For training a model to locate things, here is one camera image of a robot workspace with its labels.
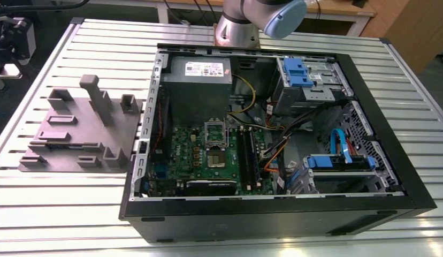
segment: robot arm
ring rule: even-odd
[[[226,0],[215,40],[219,46],[254,48],[259,32],[282,39],[304,19],[307,4],[316,0]]]

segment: power cable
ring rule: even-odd
[[[178,18],[178,16],[174,14],[172,10],[171,10],[171,7],[170,7],[170,4],[167,2],[167,0],[163,0],[164,1],[164,4],[166,4],[166,7],[167,7],[167,10],[170,11],[171,13],[171,16],[179,21],[180,24],[183,25],[190,25],[188,22],[184,22],[182,19]]]
[[[210,4],[208,0],[206,0],[206,3],[210,7],[210,10],[212,11],[212,15],[214,15],[214,22],[216,22],[216,15],[215,15],[215,11],[214,11],[214,8],[212,8],[212,5]]]
[[[206,26],[208,26],[208,22],[207,22],[207,20],[206,20],[204,12],[203,12],[203,10],[202,10],[202,8],[200,8],[200,5],[198,4],[198,1],[196,1],[196,0],[194,0],[194,2],[195,2],[196,6],[198,6],[198,9],[199,9],[199,11],[200,11],[200,15],[203,15],[203,20],[204,20]]]
[[[0,14],[8,14],[11,12],[36,12],[36,11],[62,11],[71,10],[84,6],[90,0],[82,0],[76,4],[52,6],[52,5],[18,5],[18,6],[2,6]]]

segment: yellow wire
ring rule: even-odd
[[[247,85],[248,85],[248,87],[250,87],[250,89],[251,89],[251,93],[252,93],[252,99],[251,99],[251,104],[246,107],[246,108],[243,108],[243,110],[240,110],[240,111],[230,111],[228,112],[228,114],[239,114],[239,113],[242,113],[242,112],[244,112],[244,111],[247,111],[248,109],[250,109],[250,107],[252,107],[254,106],[254,104],[255,104],[255,99],[256,99],[256,92],[255,92],[255,89],[254,89],[254,86],[251,85],[251,83],[242,77],[242,76],[239,76],[239,75],[235,75],[235,74],[232,74],[235,77],[238,77]]]

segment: power supply label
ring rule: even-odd
[[[198,63],[186,64],[186,76],[223,77],[223,63]]]

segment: metal work surface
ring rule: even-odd
[[[18,170],[54,88],[87,97],[79,79],[96,74],[111,99],[134,94],[144,100],[156,43],[211,45],[212,40],[211,27],[106,20],[70,25],[0,136],[0,254],[443,256],[443,112],[395,49],[377,39],[293,34],[271,40],[260,35],[260,44],[351,55],[436,200],[437,209],[419,217],[392,221],[356,236],[151,245],[118,220],[124,174]]]

